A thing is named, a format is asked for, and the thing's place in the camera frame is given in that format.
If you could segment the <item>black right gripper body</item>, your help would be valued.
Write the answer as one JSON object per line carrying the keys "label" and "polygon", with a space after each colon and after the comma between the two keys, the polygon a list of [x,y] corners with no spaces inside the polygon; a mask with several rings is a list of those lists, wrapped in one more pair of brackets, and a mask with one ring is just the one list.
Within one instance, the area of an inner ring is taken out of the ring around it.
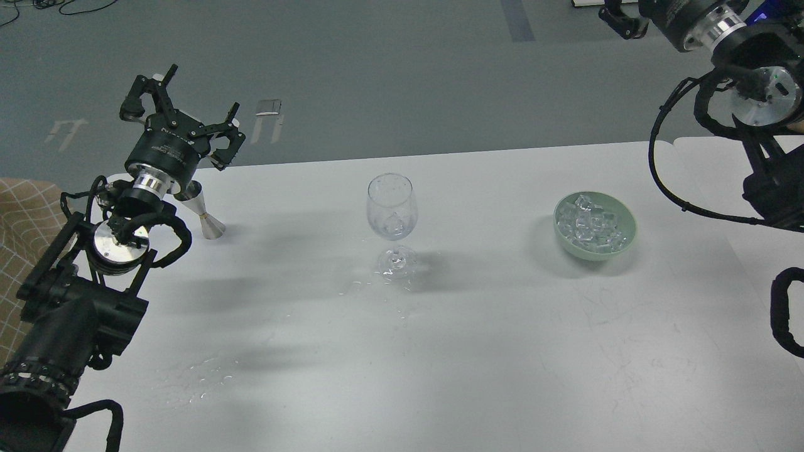
{"label": "black right gripper body", "polygon": [[641,17],[655,24],[672,47],[681,53],[710,51],[746,23],[740,13],[747,1],[639,1]]}

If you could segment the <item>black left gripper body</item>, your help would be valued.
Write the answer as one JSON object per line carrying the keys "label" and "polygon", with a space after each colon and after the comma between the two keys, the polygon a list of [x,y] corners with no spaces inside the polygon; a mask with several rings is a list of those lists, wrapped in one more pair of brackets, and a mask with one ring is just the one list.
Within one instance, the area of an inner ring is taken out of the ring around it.
{"label": "black left gripper body", "polygon": [[209,138],[192,135],[204,127],[201,121],[179,112],[175,120],[166,114],[150,114],[144,120],[144,131],[124,163],[132,176],[143,167],[163,172],[170,182],[170,194],[182,192],[192,180],[203,155],[210,151]]}

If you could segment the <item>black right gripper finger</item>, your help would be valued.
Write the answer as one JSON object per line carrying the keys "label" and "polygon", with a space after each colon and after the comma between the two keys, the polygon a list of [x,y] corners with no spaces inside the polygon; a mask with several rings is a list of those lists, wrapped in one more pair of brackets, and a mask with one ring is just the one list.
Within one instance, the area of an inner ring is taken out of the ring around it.
{"label": "black right gripper finger", "polygon": [[641,15],[626,14],[622,5],[623,1],[603,1],[598,17],[624,40],[643,38],[649,26],[648,19]]}

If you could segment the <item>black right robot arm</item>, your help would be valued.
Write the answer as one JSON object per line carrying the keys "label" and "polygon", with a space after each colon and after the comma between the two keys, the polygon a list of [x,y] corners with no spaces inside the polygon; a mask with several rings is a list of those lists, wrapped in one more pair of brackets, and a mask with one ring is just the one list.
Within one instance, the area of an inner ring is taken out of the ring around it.
{"label": "black right robot arm", "polygon": [[[648,162],[663,195],[684,212],[727,222],[802,232],[802,148],[784,151],[779,136],[802,135],[802,2],[764,1],[746,18],[746,1],[640,1],[638,15],[605,1],[599,17],[621,38],[642,38],[649,25],[687,53],[711,52],[712,69],[682,80],[651,129]],[[656,168],[661,125],[687,92],[697,89],[693,116],[711,134],[741,143],[751,173],[743,199],[755,217],[700,208],[668,189]]]}

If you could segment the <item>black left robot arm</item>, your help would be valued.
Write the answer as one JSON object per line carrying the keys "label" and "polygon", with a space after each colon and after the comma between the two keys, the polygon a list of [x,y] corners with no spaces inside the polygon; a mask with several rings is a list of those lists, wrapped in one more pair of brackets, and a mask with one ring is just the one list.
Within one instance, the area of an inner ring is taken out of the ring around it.
{"label": "black left robot arm", "polygon": [[108,369],[129,346],[148,307],[138,293],[149,270],[192,246],[167,197],[198,215],[204,238],[225,232],[193,175],[204,158],[219,171],[232,163],[245,140],[239,105],[212,125],[175,108],[167,88],[177,69],[138,75],[121,104],[121,120],[144,128],[124,162],[128,178],[98,176],[88,191],[60,195],[66,224],[17,292],[31,329],[2,368],[3,451],[62,451],[77,421],[102,410],[111,415],[106,450],[118,451],[121,405],[70,403],[86,369]]}

